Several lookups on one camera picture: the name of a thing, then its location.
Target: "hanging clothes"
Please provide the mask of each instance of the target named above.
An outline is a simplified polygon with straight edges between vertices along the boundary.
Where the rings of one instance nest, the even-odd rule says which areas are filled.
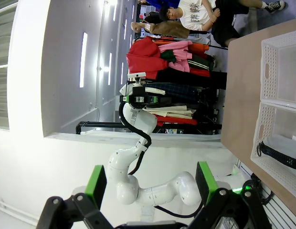
[[[186,104],[186,103],[170,103],[170,104],[149,104],[147,107],[149,108],[160,108],[165,106],[187,106],[189,109],[198,110],[202,109],[202,104]]]
[[[157,88],[165,91],[166,95],[198,101],[198,90],[195,87],[178,83],[147,83],[144,87]]]
[[[170,107],[160,107],[160,108],[143,108],[154,115],[159,115],[163,117],[175,117],[175,118],[186,118],[192,119],[192,115],[196,110],[188,109],[187,106],[170,106]]]
[[[165,95],[165,91],[164,90],[160,90],[160,89],[156,89],[156,88],[145,88],[145,92],[147,93],[152,93],[152,94],[161,94],[161,95]]]
[[[181,72],[172,68],[160,70],[157,73],[156,80],[160,83],[179,83],[190,86],[200,86],[204,88],[224,89],[226,88],[227,73],[210,72],[210,77],[194,75]]]
[[[170,43],[175,42],[173,40],[174,39],[172,37],[164,37],[164,38],[161,38],[161,40],[156,38],[154,43],[156,45],[160,46],[160,45],[170,44]],[[204,59],[207,56],[207,54],[205,54],[204,52],[208,51],[208,50],[209,50],[209,46],[207,44],[192,43],[188,46],[188,51],[190,53],[199,55]]]
[[[130,73],[145,72],[147,79],[156,79],[158,70],[168,67],[160,58],[160,50],[150,37],[135,42],[126,55]]]
[[[177,123],[177,124],[190,124],[190,125],[197,125],[198,122],[195,119],[186,119],[186,118],[172,118],[172,117],[162,117],[156,115],[157,117],[157,125],[163,126],[164,123]]]
[[[161,58],[163,60],[168,61],[168,62],[176,62],[177,61],[175,54],[173,54],[173,50],[166,50],[166,51],[162,52]]]
[[[170,44],[165,44],[165,45],[160,45],[159,50],[160,52],[164,52],[166,50],[172,50],[173,54],[176,57],[175,62],[169,62],[169,67],[182,71],[182,72],[190,72],[190,67],[187,62],[187,59],[192,58],[192,54],[188,53],[188,45],[192,44],[191,41],[180,41],[180,42],[175,42],[175,43],[170,43]]]
[[[203,76],[203,77],[210,77],[211,72],[205,70],[205,69],[199,69],[199,68],[193,68],[190,67],[190,73],[198,76]]]
[[[214,62],[204,59],[200,56],[197,56],[195,54],[192,55],[192,58],[187,60],[190,67],[198,68],[198,69],[204,69],[213,71],[214,69]]]

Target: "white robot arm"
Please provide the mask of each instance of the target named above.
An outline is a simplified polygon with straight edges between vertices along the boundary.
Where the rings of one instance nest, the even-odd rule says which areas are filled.
[[[125,85],[121,89],[121,93],[125,95],[133,93],[133,97],[135,96],[133,98],[134,101],[144,101],[143,94],[145,94],[145,90],[139,88],[141,87],[139,78],[144,76],[146,76],[144,73],[129,74],[128,78],[135,77],[137,83],[131,84],[128,88]],[[149,188],[139,187],[138,180],[133,174],[137,170],[144,152],[151,144],[150,134],[157,125],[157,118],[153,114],[143,111],[137,104],[131,105],[125,102],[122,102],[119,106],[119,115],[121,116],[122,123],[133,132],[141,135],[141,138],[135,147],[119,149],[110,157],[107,177],[110,182],[112,181],[116,184],[116,197],[118,201],[123,204],[137,202],[142,205],[156,206],[168,203],[176,195],[179,195],[186,205],[198,205],[201,200],[199,189],[194,177],[188,172],[182,172],[170,181],[158,186]],[[139,158],[137,168],[128,175],[130,164],[137,158]],[[245,181],[244,178],[240,179],[238,176],[217,178],[216,180],[222,182],[220,184],[221,187],[227,184],[229,188],[240,187],[239,185],[242,186],[243,184],[233,182],[233,180]]]
[[[135,128],[150,135],[157,125],[153,114],[135,109],[126,103],[123,108],[126,120]],[[123,204],[138,202],[143,205],[160,205],[173,200],[179,195],[186,205],[196,205],[201,197],[194,177],[188,172],[182,172],[172,180],[149,188],[140,188],[138,180],[133,175],[128,175],[130,164],[136,160],[142,151],[146,151],[147,140],[140,138],[135,147],[117,150],[110,157],[107,175],[109,181],[116,183],[116,197]]]

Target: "wooden table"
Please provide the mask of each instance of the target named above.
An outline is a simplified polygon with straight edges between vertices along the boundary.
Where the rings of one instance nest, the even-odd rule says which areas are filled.
[[[260,103],[261,42],[295,30],[296,19],[254,32],[230,43],[221,142],[296,216],[296,198],[250,159]]]

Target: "white plastic basket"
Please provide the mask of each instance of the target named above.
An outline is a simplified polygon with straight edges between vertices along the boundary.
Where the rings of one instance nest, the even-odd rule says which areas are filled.
[[[272,135],[282,135],[288,138],[296,135],[296,109],[261,102],[251,153],[251,160],[254,163],[296,197],[296,175],[291,172],[291,168],[270,156],[264,154],[258,156],[257,154],[258,143]]]
[[[296,31],[262,41],[261,101],[296,108]]]

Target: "sneaker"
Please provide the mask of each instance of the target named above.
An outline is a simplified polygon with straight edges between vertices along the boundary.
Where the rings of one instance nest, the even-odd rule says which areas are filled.
[[[265,7],[265,9],[268,10],[269,13],[273,13],[277,10],[282,10],[284,6],[285,6],[285,2],[280,0],[276,2],[267,3],[267,6]]]

